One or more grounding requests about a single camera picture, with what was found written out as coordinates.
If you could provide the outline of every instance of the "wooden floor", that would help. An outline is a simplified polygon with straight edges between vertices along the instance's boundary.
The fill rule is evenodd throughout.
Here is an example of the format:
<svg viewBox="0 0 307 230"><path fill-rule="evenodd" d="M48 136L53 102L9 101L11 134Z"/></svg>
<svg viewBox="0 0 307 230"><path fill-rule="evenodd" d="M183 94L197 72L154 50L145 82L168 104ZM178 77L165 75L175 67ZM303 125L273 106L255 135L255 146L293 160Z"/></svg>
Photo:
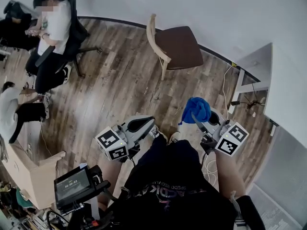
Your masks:
<svg viewBox="0 0 307 230"><path fill-rule="evenodd" d="M187 100L199 96L226 117L222 86L228 65L222 60L203 52L202 66L167 71L165 80L161 81L161 66L144 29L94 19L84 19L82 23L91 34L83 46L99 46L102 53L94 51L82 57L80 68L86 74L84 80L78 78L73 70L68 84L52 90L50 119L42 124L50 152L55 154L64 150L67 153L58 162L61 175L81 162L87 162L89 166L98 164L103 171L107 159L98 149L94 137L106 126L120 124L131 115L153 115L156 124L170 136L177 130ZM28 57L26 51L13 51L5 69L0 63L1 86L5 77L20 88L26 82L32 85L33 78L27 77L24 71ZM227 103L231 100L238 74L239 71L233 68L226 75ZM266 94L259 92L258 98ZM254 94L247 94L247 97L252 100ZM247 110L242 104L230 117L250 133L245 147L236 157L240 172L248 184L268 151L271 125L263 115L261 106ZM184 138L202 156L199 145L202 135L197 126L184 125L180 129ZM31 145L30 155L35 161L49 156L40 134L40 123L26 125L18 140L25 149L28 143ZM142 151L136 160L149 148L150 142L151 139L146 138L141 143ZM115 195L118 195L119 187L124 184L131 169L130 161L123 165Z"/></svg>

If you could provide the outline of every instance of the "blue towel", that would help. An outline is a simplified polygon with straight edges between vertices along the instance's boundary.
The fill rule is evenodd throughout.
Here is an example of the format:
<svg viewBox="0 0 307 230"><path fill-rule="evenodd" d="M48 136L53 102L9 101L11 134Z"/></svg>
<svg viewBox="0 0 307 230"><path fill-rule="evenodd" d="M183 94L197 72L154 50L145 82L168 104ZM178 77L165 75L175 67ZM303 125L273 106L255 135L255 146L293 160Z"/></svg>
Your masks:
<svg viewBox="0 0 307 230"><path fill-rule="evenodd" d="M207 122L211 117L211 109L209 104L200 97L189 98L179 125L182 125L182 122L187 124L195 124L191 113L194 114L199 122Z"/></svg>

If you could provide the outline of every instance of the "brown chair seat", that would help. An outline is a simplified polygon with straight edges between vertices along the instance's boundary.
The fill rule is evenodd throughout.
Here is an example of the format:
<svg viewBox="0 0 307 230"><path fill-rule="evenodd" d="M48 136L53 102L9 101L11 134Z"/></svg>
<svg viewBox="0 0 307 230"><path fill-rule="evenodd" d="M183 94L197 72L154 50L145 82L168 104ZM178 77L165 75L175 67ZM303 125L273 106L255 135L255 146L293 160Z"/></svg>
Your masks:
<svg viewBox="0 0 307 230"><path fill-rule="evenodd" d="M157 32L155 43L172 59L167 65L168 70L192 68L203 64L201 50L188 26Z"/></svg>

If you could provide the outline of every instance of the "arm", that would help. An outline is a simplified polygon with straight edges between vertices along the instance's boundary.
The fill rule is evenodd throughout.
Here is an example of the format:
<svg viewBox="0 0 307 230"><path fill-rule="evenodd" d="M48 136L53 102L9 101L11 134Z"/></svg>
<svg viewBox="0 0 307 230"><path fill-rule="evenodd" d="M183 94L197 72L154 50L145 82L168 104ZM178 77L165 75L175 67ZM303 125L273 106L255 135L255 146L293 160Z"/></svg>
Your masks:
<svg viewBox="0 0 307 230"><path fill-rule="evenodd" d="M30 101L27 101L25 102L24 104L30 104L30 103L33 103L33 102L36 102L38 100L41 100L41 96L36 96L35 98L31 99Z"/></svg>
<svg viewBox="0 0 307 230"><path fill-rule="evenodd" d="M40 28L42 27L42 15L40 15L37 19L37 23L36 26L32 27L33 29L37 29L40 30Z"/></svg>
<svg viewBox="0 0 307 230"><path fill-rule="evenodd" d="M114 192L121 166L122 163L119 161L108 161L107 166L104 167L103 179L108 180L111 183L111 186L108 190L112 194ZM102 193L97 198L99 208L106 210L110 200Z"/></svg>
<svg viewBox="0 0 307 230"><path fill-rule="evenodd" d="M58 40L52 40L52 39L50 39L50 36L46 33L46 32L41 32L40 34L39 34L39 36L42 38L42 39L44 39L44 41L47 43L47 44L49 44L50 46L55 46L55 45L57 45L58 44Z"/></svg>
<svg viewBox="0 0 307 230"><path fill-rule="evenodd" d="M36 93L36 91L34 89L25 89L25 90L21 90L20 94L33 94Z"/></svg>
<svg viewBox="0 0 307 230"><path fill-rule="evenodd" d="M226 198L230 198L232 191L236 191L236 198L244 196L245 186L235 159L219 151L215 153L220 193Z"/></svg>

